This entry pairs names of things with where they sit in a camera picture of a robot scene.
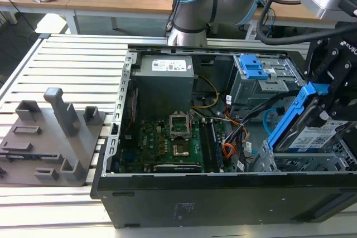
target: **gray plastic holder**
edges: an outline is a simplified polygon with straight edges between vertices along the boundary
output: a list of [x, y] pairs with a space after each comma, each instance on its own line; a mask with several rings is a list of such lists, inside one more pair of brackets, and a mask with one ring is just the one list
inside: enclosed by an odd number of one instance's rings
[[23, 100], [19, 118], [0, 144], [0, 184], [82, 186], [105, 113], [88, 106], [76, 111], [63, 91], [48, 88], [52, 109]]

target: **white sticker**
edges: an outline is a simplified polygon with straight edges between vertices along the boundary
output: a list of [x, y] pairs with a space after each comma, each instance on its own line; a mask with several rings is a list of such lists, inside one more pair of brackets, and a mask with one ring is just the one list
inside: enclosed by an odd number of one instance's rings
[[231, 95], [227, 95], [225, 97], [225, 102], [228, 104], [228, 105], [231, 105], [232, 104], [232, 96]]
[[237, 167], [244, 172], [244, 164], [242, 164], [240, 160], [237, 162]]
[[252, 152], [252, 143], [251, 142], [246, 142], [245, 143], [245, 149], [246, 152], [251, 153]]
[[299, 148], [299, 152], [305, 152], [309, 148], [322, 148], [335, 134], [336, 128], [348, 121], [327, 121], [320, 128], [305, 127], [297, 138], [290, 144], [289, 149]]
[[273, 68], [263, 68], [264, 72], [267, 74], [276, 74], [275, 70]]
[[153, 71], [186, 72], [185, 60], [153, 60]]

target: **white table leg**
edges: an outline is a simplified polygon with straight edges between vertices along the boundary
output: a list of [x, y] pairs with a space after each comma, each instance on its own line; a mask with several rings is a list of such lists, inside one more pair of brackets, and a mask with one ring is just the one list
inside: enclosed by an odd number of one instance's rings
[[17, 20], [14, 12], [3, 11], [4, 16], [8, 19], [9, 23], [12, 25], [17, 24]]
[[118, 26], [117, 26], [117, 18], [116, 18], [116, 17], [111, 17], [110, 19], [112, 20], [112, 29], [113, 29], [113, 30], [118, 29]]
[[79, 24], [75, 14], [66, 14], [68, 28], [72, 35], [80, 35]]
[[255, 40], [257, 36], [257, 20], [251, 20], [249, 24], [249, 28], [247, 31], [247, 35], [245, 36], [245, 40]]

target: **black computer case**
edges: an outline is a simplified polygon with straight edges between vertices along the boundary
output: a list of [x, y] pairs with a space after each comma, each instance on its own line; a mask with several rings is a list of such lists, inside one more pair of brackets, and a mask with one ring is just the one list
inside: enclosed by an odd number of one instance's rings
[[[116, 148], [120, 148], [120, 142], [125, 141], [124, 138], [121, 141], [115, 140], [115, 135], [119, 136], [116, 115], [119, 112], [125, 115], [125, 105], [134, 107], [134, 97], [125, 102], [125, 95], [133, 96], [132, 91], [136, 89], [134, 86], [131, 89], [130, 83], [134, 80], [131, 76], [131, 82], [129, 81], [129, 75], [133, 72], [131, 69], [138, 68], [145, 53], [162, 53], [166, 57], [192, 53], [192, 58], [196, 59], [194, 50], [164, 49], [140, 48], [137, 51], [129, 50], [126, 55], [113, 116], [114, 123], [109, 131], [109, 138], [100, 151], [91, 192], [92, 198], [101, 199], [115, 228], [323, 222], [357, 202], [357, 174], [349, 171], [206, 172], [187, 173], [184, 176], [154, 172], [120, 173], [120, 169], [117, 173], [112, 172], [116, 169], [116, 163], [111, 159], [120, 153], [120, 149]], [[216, 52], [219, 57], [215, 60], [222, 55], [230, 55], [229, 51]], [[204, 55], [202, 59], [205, 60], [196, 59], [196, 64], [202, 65], [197, 66], [194, 63], [197, 72], [204, 73], [211, 67], [213, 73], [207, 76], [212, 81], [215, 81], [216, 70], [220, 70], [217, 73], [219, 77], [224, 77], [220, 65], [209, 66], [206, 63], [209, 54], [215, 51], [197, 50], [197, 53]], [[267, 56], [274, 57], [271, 51], [266, 53]], [[287, 55], [299, 68], [303, 61], [300, 62], [302, 57], [296, 54], [288, 51], [283, 52], [281, 57]], [[247, 126], [252, 131], [250, 137], [263, 140], [264, 137], [258, 131], [258, 126], [261, 128], [262, 123], [251, 123]], [[133, 135], [130, 136], [130, 141], [132, 137], [136, 137], [133, 133], [130, 133]], [[354, 150], [357, 130], [349, 133], [350, 137], [346, 137], [345, 142]]]

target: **open computer tower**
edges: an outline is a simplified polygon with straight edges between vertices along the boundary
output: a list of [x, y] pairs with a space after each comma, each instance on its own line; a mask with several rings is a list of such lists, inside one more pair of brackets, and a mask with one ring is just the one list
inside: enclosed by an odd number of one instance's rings
[[[272, 129], [306, 85], [303, 62], [290, 51], [130, 48], [92, 189], [113, 225], [321, 222], [355, 203], [353, 125], [317, 137], [321, 150], [266, 147], [262, 121]], [[227, 158], [231, 120], [278, 94]]]

